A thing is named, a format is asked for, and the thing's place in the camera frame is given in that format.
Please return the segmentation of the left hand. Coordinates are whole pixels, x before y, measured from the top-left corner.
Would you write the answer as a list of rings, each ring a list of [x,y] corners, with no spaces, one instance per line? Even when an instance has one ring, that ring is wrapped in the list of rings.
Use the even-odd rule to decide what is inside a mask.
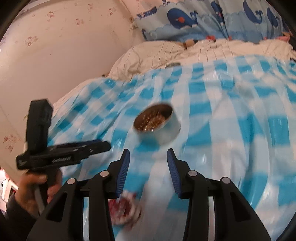
[[[55,181],[47,190],[47,203],[52,201],[55,194],[62,186],[62,172],[60,169],[56,171],[55,178]],[[15,193],[16,202],[34,218],[39,216],[39,209],[34,192],[35,189],[39,185],[44,184],[46,180],[47,175],[28,171],[22,175],[18,184],[18,190]]]

